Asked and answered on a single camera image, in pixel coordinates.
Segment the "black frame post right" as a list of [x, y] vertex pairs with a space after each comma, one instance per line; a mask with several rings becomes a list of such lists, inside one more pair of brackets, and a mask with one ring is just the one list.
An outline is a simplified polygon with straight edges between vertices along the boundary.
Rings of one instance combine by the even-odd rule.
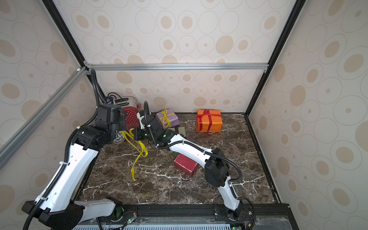
[[288, 19], [286, 20], [285, 26], [281, 32], [281, 35], [276, 43], [276, 46], [271, 54], [270, 60], [268, 62], [268, 68], [267, 70], [262, 74], [262, 77], [260, 79], [260, 82], [258, 83], [256, 90], [250, 100], [250, 103], [247, 107], [247, 110], [245, 111], [244, 117], [248, 118], [259, 98], [259, 95], [265, 85], [265, 83], [267, 82], [267, 79], [272, 71], [272, 69], [274, 68], [280, 54], [281, 51], [301, 13], [301, 11], [303, 10], [303, 7], [306, 3], [306, 0], [297, 0], [291, 10], [291, 13], [288, 17]]

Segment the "green gift box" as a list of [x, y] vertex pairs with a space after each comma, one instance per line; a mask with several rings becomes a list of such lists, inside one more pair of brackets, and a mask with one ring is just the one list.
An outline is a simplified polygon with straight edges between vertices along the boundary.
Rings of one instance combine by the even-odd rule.
[[186, 138], [186, 129], [185, 129], [185, 127], [173, 127], [173, 128], [169, 128], [169, 130], [172, 130], [172, 131], [180, 134], [183, 138]]

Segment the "yellow ribbon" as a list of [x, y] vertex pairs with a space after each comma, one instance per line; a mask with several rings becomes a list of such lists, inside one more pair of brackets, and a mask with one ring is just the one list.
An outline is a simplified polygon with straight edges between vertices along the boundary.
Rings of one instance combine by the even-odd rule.
[[165, 109], [161, 111], [162, 117], [160, 118], [164, 128], [172, 127], [172, 120], [175, 120], [176, 114], [172, 109]]
[[131, 167], [131, 175], [132, 175], [132, 179], [133, 181], [136, 181], [135, 179], [135, 165], [137, 163], [137, 161], [142, 157], [145, 158], [149, 155], [149, 151], [146, 148], [145, 144], [143, 144], [142, 141], [140, 140], [135, 140], [134, 139], [134, 134], [133, 134], [133, 129], [130, 129], [129, 131], [121, 131], [124, 139], [132, 146], [134, 147], [139, 155], [137, 156], [136, 160], [134, 161], [132, 167]]

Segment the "yellow ribbon on purple box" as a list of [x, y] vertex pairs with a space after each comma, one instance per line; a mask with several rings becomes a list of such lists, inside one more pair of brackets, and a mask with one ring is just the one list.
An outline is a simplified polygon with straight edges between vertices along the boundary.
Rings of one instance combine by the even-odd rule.
[[172, 109], [165, 109], [161, 111], [162, 117], [160, 118], [164, 128], [172, 127], [172, 120], [175, 120], [176, 114]]

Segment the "horizontal aluminium bar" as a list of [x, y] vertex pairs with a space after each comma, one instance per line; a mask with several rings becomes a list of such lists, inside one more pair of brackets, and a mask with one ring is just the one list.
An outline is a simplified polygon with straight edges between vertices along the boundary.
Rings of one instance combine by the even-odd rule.
[[88, 64], [96, 71], [267, 70], [267, 63]]

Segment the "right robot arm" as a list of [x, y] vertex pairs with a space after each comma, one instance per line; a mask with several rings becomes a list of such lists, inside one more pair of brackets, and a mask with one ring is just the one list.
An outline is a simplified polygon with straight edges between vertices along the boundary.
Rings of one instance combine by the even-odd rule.
[[148, 102], [144, 102], [143, 111], [137, 114], [140, 128], [134, 129], [135, 140], [149, 140], [158, 149], [169, 149], [180, 153], [198, 163], [205, 170], [206, 181], [216, 187], [223, 199], [231, 219], [236, 220], [244, 214], [251, 222], [245, 227], [251, 230], [255, 225], [256, 213], [252, 202], [247, 197], [239, 197], [233, 182], [242, 179], [240, 168], [224, 156], [221, 149], [207, 149], [188, 141], [180, 134], [164, 129], [156, 119], [156, 115], [149, 111]]

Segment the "black frame post left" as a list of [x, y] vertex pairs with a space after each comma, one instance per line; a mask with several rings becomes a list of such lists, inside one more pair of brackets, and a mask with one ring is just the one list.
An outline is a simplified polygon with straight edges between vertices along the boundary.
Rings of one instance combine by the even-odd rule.
[[84, 67], [87, 70], [85, 74], [90, 83], [92, 83], [92, 78], [90, 74], [90, 64], [87, 62], [85, 56], [83, 55], [80, 45], [78, 44], [75, 36], [72, 34], [72, 31], [69, 29], [67, 25], [67, 21], [63, 18], [59, 9], [57, 8], [57, 4], [55, 1], [42, 0], [42, 4], [44, 5], [47, 13], [50, 15], [52, 21], [56, 25], [60, 34], [62, 35], [64, 41], [69, 47], [69, 50], [72, 52], [79, 66]]

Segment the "patterned ceramic bowl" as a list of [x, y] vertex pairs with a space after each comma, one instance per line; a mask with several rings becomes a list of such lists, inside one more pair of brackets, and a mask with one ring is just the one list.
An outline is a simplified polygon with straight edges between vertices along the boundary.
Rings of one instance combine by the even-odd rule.
[[117, 134], [116, 138], [113, 140], [113, 143], [114, 143], [114, 144], [118, 144], [118, 143], [123, 142], [124, 140], [125, 140], [124, 135], [123, 135], [121, 132], [119, 132], [119, 133]]

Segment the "red polka dot toaster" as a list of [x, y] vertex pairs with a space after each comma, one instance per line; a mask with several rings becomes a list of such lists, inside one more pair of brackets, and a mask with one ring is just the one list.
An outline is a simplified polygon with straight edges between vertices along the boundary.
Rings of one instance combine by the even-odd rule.
[[126, 112], [126, 130], [140, 126], [137, 114], [141, 111], [141, 105], [135, 97], [120, 96], [118, 93], [111, 92], [108, 94], [111, 103], [119, 105]]

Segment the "diagonal aluminium bar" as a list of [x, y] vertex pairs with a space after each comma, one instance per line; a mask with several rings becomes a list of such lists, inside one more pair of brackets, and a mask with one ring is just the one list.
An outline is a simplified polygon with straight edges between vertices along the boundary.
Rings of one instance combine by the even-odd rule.
[[86, 75], [87, 68], [81, 67], [79, 71], [63, 83], [55, 93], [25, 122], [25, 124], [3, 145], [1, 148], [1, 168], [11, 159], [30, 135], [38, 128], [45, 118], [54, 110], [60, 101], [69, 93], [74, 85], [83, 75]]

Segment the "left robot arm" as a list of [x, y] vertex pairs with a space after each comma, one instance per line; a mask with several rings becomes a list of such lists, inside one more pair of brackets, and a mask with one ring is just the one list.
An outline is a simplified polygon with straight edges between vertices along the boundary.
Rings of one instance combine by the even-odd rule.
[[96, 111], [90, 120], [71, 133], [64, 160], [44, 191], [34, 201], [23, 205], [22, 211], [28, 214], [23, 226], [25, 230], [34, 218], [55, 230], [71, 230], [81, 222], [108, 217], [116, 211], [116, 202], [109, 198], [86, 202], [72, 200], [74, 190], [104, 145], [113, 143], [117, 134], [127, 129], [126, 112], [100, 97], [95, 69], [90, 69], [90, 74]]

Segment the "purple gift box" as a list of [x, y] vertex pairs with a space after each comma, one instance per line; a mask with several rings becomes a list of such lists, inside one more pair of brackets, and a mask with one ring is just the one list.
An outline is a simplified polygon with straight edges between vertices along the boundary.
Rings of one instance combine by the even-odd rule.
[[156, 114], [157, 120], [159, 121], [160, 125], [164, 128], [173, 128], [180, 125], [180, 121], [178, 116], [175, 112], [169, 108], [164, 109], [163, 111]]

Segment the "black frame post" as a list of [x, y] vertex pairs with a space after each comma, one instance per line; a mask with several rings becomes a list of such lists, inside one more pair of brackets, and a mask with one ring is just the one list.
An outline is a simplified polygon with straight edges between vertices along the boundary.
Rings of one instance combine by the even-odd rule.
[[286, 20], [285, 26], [281, 32], [281, 35], [276, 43], [276, 46], [271, 54], [270, 60], [268, 62], [268, 68], [267, 70], [262, 74], [262, 77], [260, 79], [260, 82], [258, 83], [256, 90], [250, 100], [250, 103], [247, 107], [247, 110], [245, 111], [244, 117], [248, 118], [259, 98], [259, 95], [265, 85], [265, 83], [267, 82], [267, 79], [272, 71], [272, 69], [274, 68], [280, 54], [281, 51], [301, 13], [301, 11], [303, 10], [303, 7], [306, 3], [306, 0], [297, 0], [291, 10], [291, 13], [288, 17], [288, 19]]
[[57, 4], [55, 1], [42, 0], [42, 4], [44, 5], [47, 13], [50, 15], [52, 21], [56, 25], [60, 34], [62, 35], [64, 41], [69, 47], [69, 50], [72, 52], [79, 66], [84, 67], [87, 70], [85, 74], [90, 83], [92, 83], [92, 78], [90, 74], [90, 64], [87, 62], [85, 56], [83, 55], [80, 45], [78, 44], [75, 36], [72, 34], [72, 31], [69, 29], [67, 25], [67, 21], [63, 18], [59, 9], [57, 8]]

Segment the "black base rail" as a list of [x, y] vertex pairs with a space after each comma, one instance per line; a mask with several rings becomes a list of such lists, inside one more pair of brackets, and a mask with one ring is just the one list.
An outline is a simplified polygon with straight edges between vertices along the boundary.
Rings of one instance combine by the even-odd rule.
[[78, 223], [75, 230], [297, 230], [286, 204], [242, 206], [236, 217], [224, 205], [120, 205], [108, 217]]

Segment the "dark red gift box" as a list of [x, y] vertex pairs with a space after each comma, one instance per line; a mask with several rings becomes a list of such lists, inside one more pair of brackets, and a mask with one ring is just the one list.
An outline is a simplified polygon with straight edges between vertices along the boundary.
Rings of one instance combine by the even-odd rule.
[[199, 164], [192, 159], [186, 157], [183, 154], [179, 154], [173, 162], [173, 165], [188, 175], [189, 177], [193, 177]]

